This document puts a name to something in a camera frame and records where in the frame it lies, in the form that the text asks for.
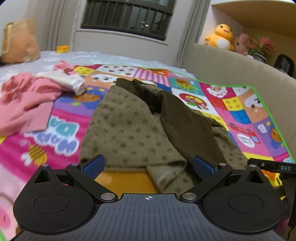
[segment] orange bag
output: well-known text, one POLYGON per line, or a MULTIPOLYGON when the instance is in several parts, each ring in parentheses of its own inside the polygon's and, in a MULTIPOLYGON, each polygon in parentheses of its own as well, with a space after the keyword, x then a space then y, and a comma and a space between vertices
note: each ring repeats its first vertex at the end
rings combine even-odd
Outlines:
POLYGON ((33 62, 40 58, 34 36, 34 20, 8 23, 3 31, 1 60, 7 64, 33 62))

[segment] gray curtain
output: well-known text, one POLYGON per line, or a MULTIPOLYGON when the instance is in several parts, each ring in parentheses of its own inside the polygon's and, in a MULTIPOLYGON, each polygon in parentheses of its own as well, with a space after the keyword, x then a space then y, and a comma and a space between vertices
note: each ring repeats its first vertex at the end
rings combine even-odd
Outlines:
POLYGON ((71 45, 78 0, 37 0, 35 35, 40 50, 56 50, 71 45))
POLYGON ((196 43, 200 38, 210 2, 211 0, 194 1, 188 24, 184 31, 184 37, 180 44, 179 52, 177 55, 176 66, 179 68, 183 66, 183 56, 186 53, 187 48, 190 45, 196 43))

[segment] shelf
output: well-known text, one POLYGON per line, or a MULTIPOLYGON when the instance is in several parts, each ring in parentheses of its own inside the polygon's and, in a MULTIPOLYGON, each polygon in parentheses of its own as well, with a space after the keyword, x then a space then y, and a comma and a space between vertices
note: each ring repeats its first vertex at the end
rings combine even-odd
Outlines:
POLYGON ((245 28, 257 28, 296 39, 296 4, 276 0, 231 1, 212 6, 245 28))

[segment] white cloth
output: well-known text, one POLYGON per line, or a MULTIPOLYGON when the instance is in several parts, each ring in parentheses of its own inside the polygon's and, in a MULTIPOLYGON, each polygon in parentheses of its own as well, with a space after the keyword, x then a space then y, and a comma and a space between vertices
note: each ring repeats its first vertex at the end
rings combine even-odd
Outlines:
POLYGON ((72 90, 76 95, 81 95, 85 90, 84 79, 78 74, 67 75, 61 69, 36 74, 37 78, 45 77, 53 80, 61 86, 72 90))

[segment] bag handle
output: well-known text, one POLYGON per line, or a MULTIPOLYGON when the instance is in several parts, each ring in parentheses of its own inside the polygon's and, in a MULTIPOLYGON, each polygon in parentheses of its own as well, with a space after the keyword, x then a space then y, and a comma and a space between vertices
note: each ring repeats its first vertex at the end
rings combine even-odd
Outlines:
POLYGON ((9 50, 10 46, 10 39, 11 39, 11 29, 14 23, 10 22, 6 24, 4 28, 4 36, 3 36, 3 43, 2 43, 2 54, 6 54, 9 50))

